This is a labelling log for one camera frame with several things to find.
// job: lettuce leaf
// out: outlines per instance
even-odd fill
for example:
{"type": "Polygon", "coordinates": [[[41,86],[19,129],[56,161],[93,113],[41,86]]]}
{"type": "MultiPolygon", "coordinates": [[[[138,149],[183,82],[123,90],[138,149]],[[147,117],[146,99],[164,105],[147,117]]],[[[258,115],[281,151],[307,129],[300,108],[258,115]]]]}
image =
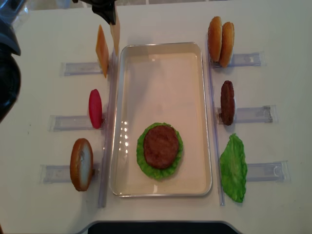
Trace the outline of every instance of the lettuce leaf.
{"type": "Polygon", "coordinates": [[[220,157],[221,183],[223,191],[234,201],[243,202],[246,192],[247,164],[244,144],[236,134],[220,157]]]}
{"type": "Polygon", "coordinates": [[[151,126],[147,127],[143,134],[138,138],[137,140],[137,146],[136,146],[136,161],[138,163],[138,165],[140,166],[141,170],[148,176],[151,177],[153,179],[163,179],[166,177],[171,176],[173,173],[175,173],[176,168],[182,158],[182,151],[183,151],[183,142],[181,139],[181,136],[179,134],[179,132],[175,129],[175,134],[177,136],[177,140],[179,142],[179,149],[176,155],[176,158],[173,162],[173,164],[166,168],[166,169],[157,169],[154,168],[150,165],[147,164],[147,162],[145,161],[145,157],[144,157],[144,147],[143,147],[143,143],[144,143],[144,138],[147,134],[147,132],[159,125],[168,125],[170,127],[172,127],[170,124],[167,123],[153,123],[151,126]]]}

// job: burger patty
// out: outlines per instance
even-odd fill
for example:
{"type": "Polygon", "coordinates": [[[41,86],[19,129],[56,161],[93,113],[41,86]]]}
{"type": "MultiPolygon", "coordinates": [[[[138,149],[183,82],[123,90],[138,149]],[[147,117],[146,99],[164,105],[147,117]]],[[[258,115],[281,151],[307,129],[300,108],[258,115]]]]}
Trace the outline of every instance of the burger patty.
{"type": "Polygon", "coordinates": [[[175,130],[168,125],[150,129],[144,138],[143,148],[148,165],[157,169],[170,167],[179,149],[175,130]]]}
{"type": "Polygon", "coordinates": [[[225,81],[221,88],[221,118],[225,125],[231,125],[235,115],[233,84],[225,81]]]}

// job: white tray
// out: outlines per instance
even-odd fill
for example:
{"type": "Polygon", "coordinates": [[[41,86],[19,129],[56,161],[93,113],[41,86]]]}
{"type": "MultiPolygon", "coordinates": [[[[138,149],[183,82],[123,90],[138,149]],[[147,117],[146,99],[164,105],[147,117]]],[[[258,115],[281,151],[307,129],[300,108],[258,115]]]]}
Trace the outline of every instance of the white tray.
{"type": "Polygon", "coordinates": [[[128,46],[121,52],[110,188],[118,196],[205,195],[211,188],[202,57],[195,43],[128,46]],[[137,164],[137,139],[155,122],[179,131],[177,172],[156,181],[137,164]]]}

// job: red tomato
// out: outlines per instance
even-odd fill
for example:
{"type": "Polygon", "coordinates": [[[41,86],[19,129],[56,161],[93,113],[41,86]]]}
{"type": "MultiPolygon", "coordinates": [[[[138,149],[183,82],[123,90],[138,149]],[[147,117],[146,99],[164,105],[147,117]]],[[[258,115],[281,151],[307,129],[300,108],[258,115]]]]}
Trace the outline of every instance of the red tomato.
{"type": "Polygon", "coordinates": [[[102,101],[97,89],[90,93],[89,97],[89,116],[94,128],[100,128],[102,125],[102,101]]]}

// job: white table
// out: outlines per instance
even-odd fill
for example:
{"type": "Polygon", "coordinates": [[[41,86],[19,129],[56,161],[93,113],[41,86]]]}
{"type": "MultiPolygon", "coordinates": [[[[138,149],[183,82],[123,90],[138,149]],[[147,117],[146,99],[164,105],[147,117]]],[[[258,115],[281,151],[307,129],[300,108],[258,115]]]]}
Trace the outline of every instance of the white table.
{"type": "Polygon", "coordinates": [[[59,69],[61,62],[97,60],[100,23],[112,48],[109,27],[91,9],[32,12],[17,33],[22,50],[16,58],[22,73],[19,100],[0,124],[3,230],[77,233],[100,220],[223,220],[243,233],[311,233],[311,8],[308,0],[119,7],[121,49],[129,44],[194,41],[203,53],[206,88],[205,34],[213,16],[234,23],[235,51],[265,51],[272,79],[267,101],[273,99],[278,105],[281,128],[276,137],[269,137],[277,147],[275,154],[255,162],[288,160],[292,180],[248,183],[241,206],[226,196],[226,206],[220,207],[212,147],[213,188],[207,196],[127,199],[108,191],[103,209],[97,208],[97,186],[78,193],[71,183],[39,184],[39,173],[41,164],[69,164],[79,137],[88,138],[95,157],[101,157],[104,139],[99,131],[51,133],[47,128],[50,115],[85,115],[94,88],[104,103],[108,101],[102,75],[60,77],[59,69]]]}

